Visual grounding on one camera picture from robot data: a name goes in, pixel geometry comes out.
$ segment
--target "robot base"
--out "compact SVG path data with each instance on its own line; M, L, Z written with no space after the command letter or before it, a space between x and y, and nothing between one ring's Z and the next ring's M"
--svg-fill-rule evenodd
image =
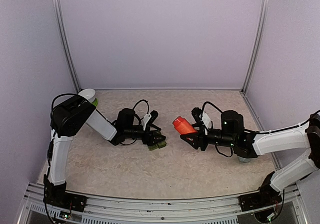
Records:
M54 199L50 199L46 197L44 201L56 207L60 207L67 210L75 210L79 212L83 212L86 206L86 197L83 195L71 194L71 193L64 193L62 200L57 201Z
M266 196L263 196L261 192L256 192L239 196L239 202L242 211L259 209L262 207L274 205L276 201L278 203L282 202L282 198L280 195L274 196L272 198L266 198Z

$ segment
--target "enclosure wall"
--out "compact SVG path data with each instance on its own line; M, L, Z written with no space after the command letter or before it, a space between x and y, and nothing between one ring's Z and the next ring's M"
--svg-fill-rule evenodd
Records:
M320 2L270 0L248 98L265 129L306 120L320 109ZM303 150L280 152L282 166ZM312 223L319 223L320 171L299 181Z
M60 0L82 88L240 89L262 0Z
M50 140L50 104L73 91L52 0L0 0L0 222L12 223Z

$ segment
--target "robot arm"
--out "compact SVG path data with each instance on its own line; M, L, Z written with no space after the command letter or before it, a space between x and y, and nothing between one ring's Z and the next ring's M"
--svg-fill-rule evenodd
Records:
M86 197L67 193L65 170L69 148L73 137L84 124L97 131L104 139L113 145L121 144L125 139L141 139L149 148L164 147L165 136L160 134L160 128L153 124L158 113L151 111L140 118L133 109L123 109L119 112L114 126L96 110L95 105L80 95L74 95L55 106L51 113L51 142L47 152L48 172L44 177L44 202L66 209L83 211ZM134 118L139 125L133 125Z
M181 139L194 149L205 151L208 144L229 147L243 162L270 152L306 149L295 161L270 173L259 192L240 196L243 211L273 205L276 201L281 202L280 191L320 168L320 116L317 114L311 115L304 124L269 132L245 130L242 115L232 110L221 113L221 129L214 129L213 126L209 128L208 115L200 108L194 108L192 116L196 122L193 125L185 121L182 128L182 122L179 121L181 117L173 124L180 132Z

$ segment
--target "white cup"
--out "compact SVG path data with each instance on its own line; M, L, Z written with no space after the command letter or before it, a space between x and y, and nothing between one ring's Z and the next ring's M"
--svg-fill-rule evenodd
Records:
M91 103L95 101L96 91L94 89L84 89L81 90L78 95L81 95L82 97L85 97L87 100L89 100Z

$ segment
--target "green object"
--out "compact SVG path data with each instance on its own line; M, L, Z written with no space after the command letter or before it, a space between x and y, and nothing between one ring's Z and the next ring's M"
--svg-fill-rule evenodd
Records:
M98 106L98 99L95 98L94 101L92 102L92 104L97 107Z
M157 146L157 144L151 145L151 146L148 145L148 149L149 150L156 150L156 149L158 149L158 146Z
M157 143L157 146L158 146L158 148L159 149L161 149L161 148L164 148L165 146L166 146L166 141L164 140L164 141L161 141L161 142L159 142L159 143Z
M149 150L156 150L156 149L161 149L161 148L164 148L165 146L166 146L166 141L164 140L164 141L161 141L161 142L159 142L159 143L157 143L157 144L155 144L155 145L152 145L152 146L148 146L148 149Z

